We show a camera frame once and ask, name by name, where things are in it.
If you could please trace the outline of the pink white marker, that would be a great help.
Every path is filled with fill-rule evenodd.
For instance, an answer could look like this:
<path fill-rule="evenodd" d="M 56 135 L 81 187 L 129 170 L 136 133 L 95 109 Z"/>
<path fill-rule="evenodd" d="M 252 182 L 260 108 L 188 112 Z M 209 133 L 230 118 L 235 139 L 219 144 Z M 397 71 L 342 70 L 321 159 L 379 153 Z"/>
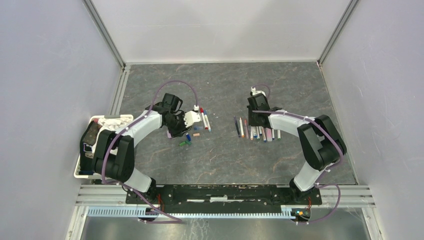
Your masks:
<path fill-rule="evenodd" d="M 244 133 L 245 133 L 245 138 L 249 139 L 250 138 L 249 127 L 248 127 L 248 123 L 246 119 L 244 119 Z"/>

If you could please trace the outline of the orange marker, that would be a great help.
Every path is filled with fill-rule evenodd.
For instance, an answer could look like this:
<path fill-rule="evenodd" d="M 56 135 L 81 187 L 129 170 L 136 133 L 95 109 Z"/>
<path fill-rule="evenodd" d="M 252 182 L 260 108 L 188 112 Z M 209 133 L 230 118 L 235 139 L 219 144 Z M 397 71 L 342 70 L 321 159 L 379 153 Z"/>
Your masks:
<path fill-rule="evenodd" d="M 252 127 L 252 126 L 250 126 L 249 127 L 249 130 L 250 130 L 250 139 L 251 140 L 254 140 L 254 138 L 255 138 L 255 135 L 254 135 L 254 128 Z"/>

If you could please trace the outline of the white long nib marker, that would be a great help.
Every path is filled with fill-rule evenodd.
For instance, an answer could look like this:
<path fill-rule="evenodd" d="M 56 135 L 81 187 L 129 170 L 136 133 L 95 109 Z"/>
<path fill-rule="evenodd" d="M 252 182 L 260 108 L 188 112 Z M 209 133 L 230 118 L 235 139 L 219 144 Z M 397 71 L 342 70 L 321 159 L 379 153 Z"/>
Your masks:
<path fill-rule="evenodd" d="M 245 137 L 245 131 L 244 131 L 244 127 L 243 127 L 243 120 L 242 120 L 241 117 L 239 118 L 239 128 L 240 128 L 240 136 L 242 138 L 244 138 Z"/>

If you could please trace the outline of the dark navy thin pen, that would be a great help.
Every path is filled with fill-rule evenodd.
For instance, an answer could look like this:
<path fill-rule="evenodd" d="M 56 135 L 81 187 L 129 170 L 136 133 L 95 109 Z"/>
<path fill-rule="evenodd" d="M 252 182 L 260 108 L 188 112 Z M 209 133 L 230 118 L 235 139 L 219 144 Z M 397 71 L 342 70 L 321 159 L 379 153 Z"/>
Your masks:
<path fill-rule="evenodd" d="M 236 128 L 237 136 L 239 138 L 241 138 L 242 136 L 241 136 L 241 132 L 240 132 L 240 128 L 239 128 L 239 122 L 238 122 L 236 116 L 233 117 L 233 120 L 234 120 L 234 124 L 235 124 L 235 128 Z"/>

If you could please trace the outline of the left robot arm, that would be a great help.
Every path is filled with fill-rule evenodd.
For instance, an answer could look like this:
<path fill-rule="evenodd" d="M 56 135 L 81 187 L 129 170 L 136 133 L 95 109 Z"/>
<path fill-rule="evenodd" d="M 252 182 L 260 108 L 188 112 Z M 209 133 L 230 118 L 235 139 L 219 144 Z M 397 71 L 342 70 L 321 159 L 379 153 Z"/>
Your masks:
<path fill-rule="evenodd" d="M 173 138 L 182 137 L 190 129 L 184 121 L 182 104 L 182 99 L 166 93 L 151 111 L 146 107 L 128 125 L 117 130 L 100 131 L 93 147 L 91 170 L 137 190 L 137 196 L 145 204 L 153 203 L 157 198 L 156 181 L 136 169 L 135 147 L 147 135 L 163 126 L 168 128 Z"/>

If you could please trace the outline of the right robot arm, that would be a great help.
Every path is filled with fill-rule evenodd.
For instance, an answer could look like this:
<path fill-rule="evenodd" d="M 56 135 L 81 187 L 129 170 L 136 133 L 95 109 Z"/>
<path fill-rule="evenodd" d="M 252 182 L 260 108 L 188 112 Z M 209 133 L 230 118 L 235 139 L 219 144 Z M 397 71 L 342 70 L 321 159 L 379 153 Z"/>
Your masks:
<path fill-rule="evenodd" d="M 276 130 L 298 137 L 305 162 L 290 180 L 289 199 L 302 204 L 309 198 L 320 176 L 343 160 L 347 147 L 332 119 L 327 115 L 307 117 L 271 108 L 263 92 L 252 92 L 248 101 L 248 123 L 252 127 Z"/>

